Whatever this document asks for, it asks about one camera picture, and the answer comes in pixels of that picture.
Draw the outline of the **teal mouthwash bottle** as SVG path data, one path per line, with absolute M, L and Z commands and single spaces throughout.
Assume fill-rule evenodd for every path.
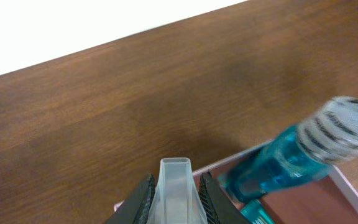
M 358 157 L 358 99 L 337 96 L 290 126 L 256 155 L 220 175 L 230 198 L 247 203 L 320 180 Z

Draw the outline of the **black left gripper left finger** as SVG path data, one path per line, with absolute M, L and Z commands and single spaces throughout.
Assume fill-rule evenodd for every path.
M 104 224 L 146 224 L 155 195 L 155 178 L 147 174 Z

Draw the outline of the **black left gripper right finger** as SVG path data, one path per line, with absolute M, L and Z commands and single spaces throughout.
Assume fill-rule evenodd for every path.
M 198 195 L 206 212 L 208 224 L 250 224 L 222 191 L 210 172 L 200 175 Z

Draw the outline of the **purple hand soap pump bottle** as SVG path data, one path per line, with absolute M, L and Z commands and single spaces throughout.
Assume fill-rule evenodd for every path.
M 160 161 L 147 224 L 207 224 L 188 158 L 173 157 Z

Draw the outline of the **green white toothpaste tube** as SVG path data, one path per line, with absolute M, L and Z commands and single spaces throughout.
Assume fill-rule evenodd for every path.
M 250 201 L 240 212 L 251 224 L 275 224 L 259 200 Z

